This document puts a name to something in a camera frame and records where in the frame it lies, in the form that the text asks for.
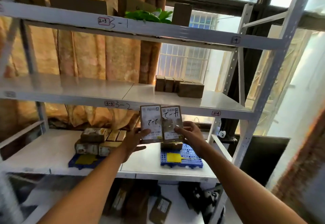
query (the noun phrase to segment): yellow sticky note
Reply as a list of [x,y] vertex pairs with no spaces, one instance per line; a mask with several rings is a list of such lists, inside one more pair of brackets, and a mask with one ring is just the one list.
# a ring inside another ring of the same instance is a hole
[[179,153],[167,153],[167,162],[182,162],[181,154]]
[[76,164],[90,165],[96,160],[96,155],[80,155]]

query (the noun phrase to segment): blue tray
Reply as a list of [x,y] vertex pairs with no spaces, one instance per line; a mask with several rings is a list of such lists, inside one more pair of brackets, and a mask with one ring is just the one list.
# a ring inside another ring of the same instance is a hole
[[[188,159],[182,159],[181,163],[171,163],[167,162],[167,153],[181,153],[181,157],[188,158]],[[202,159],[199,158],[194,150],[187,144],[183,144],[183,147],[180,151],[177,150],[161,150],[160,151],[160,165],[168,165],[170,167],[173,166],[180,166],[180,167],[186,167],[189,166],[190,168],[203,168],[203,162]]]
[[96,156],[97,160],[94,161],[92,164],[76,164],[76,161],[79,159],[81,155],[75,154],[72,159],[68,163],[68,167],[76,167],[79,170],[81,169],[94,169],[98,164],[100,164],[106,156]]

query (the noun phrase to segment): person's left arm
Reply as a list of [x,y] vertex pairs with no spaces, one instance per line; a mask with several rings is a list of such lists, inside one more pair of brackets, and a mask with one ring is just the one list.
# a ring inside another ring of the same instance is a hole
[[145,146],[137,145],[150,133],[149,129],[129,132],[122,144],[108,155],[71,192],[57,202],[38,222],[39,224],[83,224],[98,223],[108,193],[121,163],[126,162],[134,151]]

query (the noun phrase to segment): person's right hand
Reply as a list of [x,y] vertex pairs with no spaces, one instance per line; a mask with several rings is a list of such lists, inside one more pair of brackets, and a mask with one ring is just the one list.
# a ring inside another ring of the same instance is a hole
[[203,134],[197,125],[192,121],[184,121],[183,128],[176,127],[175,132],[182,134],[187,139],[185,143],[191,146],[199,157],[203,156],[202,152],[208,143],[205,141]]

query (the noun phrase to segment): person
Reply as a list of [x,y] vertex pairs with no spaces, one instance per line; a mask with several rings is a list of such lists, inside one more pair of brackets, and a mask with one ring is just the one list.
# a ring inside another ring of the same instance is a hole
[[[185,121],[183,125],[183,128],[175,128],[175,131],[182,134],[186,143],[210,166],[244,224],[306,224],[290,207],[208,144],[193,122]],[[149,129],[129,132],[122,144],[57,202],[38,223],[98,223],[121,163],[127,161],[132,152],[145,149],[145,146],[137,145],[149,133]]]

